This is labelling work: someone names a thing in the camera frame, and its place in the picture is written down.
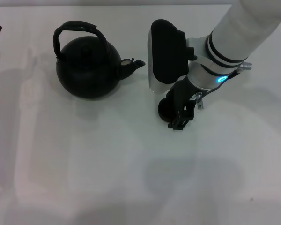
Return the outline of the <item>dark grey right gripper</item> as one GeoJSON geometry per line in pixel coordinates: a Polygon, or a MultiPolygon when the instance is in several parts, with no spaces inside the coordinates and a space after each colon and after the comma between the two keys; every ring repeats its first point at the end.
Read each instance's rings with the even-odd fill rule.
{"type": "Polygon", "coordinates": [[[188,77],[174,84],[165,97],[165,117],[172,117],[168,128],[183,130],[192,121],[199,92],[204,95],[204,90],[192,84],[188,77]]]}

